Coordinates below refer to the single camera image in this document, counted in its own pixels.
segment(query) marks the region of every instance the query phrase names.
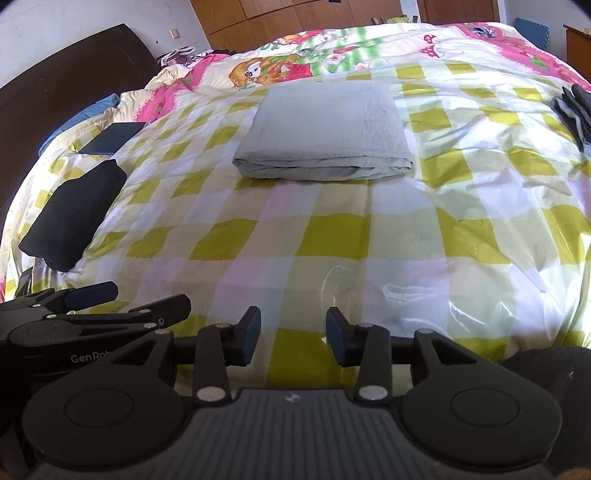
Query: clothing pile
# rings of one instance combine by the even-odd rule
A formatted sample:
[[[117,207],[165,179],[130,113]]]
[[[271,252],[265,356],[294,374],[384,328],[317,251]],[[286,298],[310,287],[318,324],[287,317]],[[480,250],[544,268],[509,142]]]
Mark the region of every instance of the clothing pile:
[[[211,48],[209,48],[207,50],[203,50],[201,53],[195,53],[195,47],[183,47],[175,48],[173,51],[165,53],[161,57],[158,57],[156,61],[160,64],[162,68],[178,64],[190,66],[194,64],[196,61],[198,61],[198,59],[202,59],[204,57],[207,57],[208,55],[216,54],[234,55],[236,54],[236,51],[212,50]]]
[[[591,93],[574,84],[572,92],[562,88],[562,97],[554,97],[550,106],[577,142],[579,150],[591,157]]]

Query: metal screw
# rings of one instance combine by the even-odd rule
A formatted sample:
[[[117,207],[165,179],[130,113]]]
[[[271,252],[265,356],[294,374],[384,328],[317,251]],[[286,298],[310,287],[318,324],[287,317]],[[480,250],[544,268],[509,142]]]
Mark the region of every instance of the metal screw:
[[[226,391],[220,387],[203,387],[197,390],[197,398],[207,402],[220,401],[226,398]]]
[[[365,385],[359,389],[359,396],[369,401],[383,400],[388,396],[388,390],[381,385]]]

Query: folded black cloth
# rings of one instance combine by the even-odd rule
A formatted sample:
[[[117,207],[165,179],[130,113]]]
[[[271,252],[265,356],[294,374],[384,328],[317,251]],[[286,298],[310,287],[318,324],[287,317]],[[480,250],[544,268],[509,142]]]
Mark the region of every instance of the folded black cloth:
[[[115,160],[98,164],[79,179],[65,181],[51,196],[18,246],[47,265],[70,271],[123,188],[127,175]]]
[[[236,50],[212,50],[207,55],[213,55],[214,53],[223,53],[224,55],[236,55]]]
[[[591,156],[591,93],[579,85],[572,92],[562,88],[561,97],[554,97],[550,106],[574,137],[579,150]]]

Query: notebook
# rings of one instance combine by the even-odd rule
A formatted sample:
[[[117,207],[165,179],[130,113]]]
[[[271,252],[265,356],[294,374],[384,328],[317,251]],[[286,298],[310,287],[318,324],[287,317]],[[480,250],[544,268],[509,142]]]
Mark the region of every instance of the notebook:
[[[113,155],[127,141],[143,129],[145,122],[112,124],[94,137],[79,153],[87,155]]]

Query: wooden cabinet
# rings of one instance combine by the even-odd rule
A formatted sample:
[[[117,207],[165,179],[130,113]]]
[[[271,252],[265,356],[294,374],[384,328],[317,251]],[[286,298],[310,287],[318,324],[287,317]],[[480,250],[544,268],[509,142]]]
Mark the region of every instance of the wooden cabinet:
[[[417,0],[421,20],[434,25],[498,22],[498,0]]]
[[[372,25],[372,17],[394,18],[402,16],[400,2],[391,0],[349,0],[351,14],[357,26]]]
[[[577,30],[566,28],[566,62],[579,72],[588,82],[591,82],[591,35]]]
[[[297,33],[306,30],[302,27],[294,7],[282,8],[249,20],[256,41],[259,46],[269,43],[285,32]]]
[[[206,34],[246,20],[240,0],[191,0]]]
[[[217,50],[247,51],[259,47],[259,42],[252,34],[251,25],[246,20],[211,33],[207,39],[212,48]]]
[[[292,0],[241,0],[241,3],[248,18],[293,5]]]
[[[244,52],[304,30],[371,25],[400,0],[190,0],[212,48]]]
[[[319,0],[295,6],[295,11],[304,30],[354,27],[355,22],[348,0],[341,3]]]

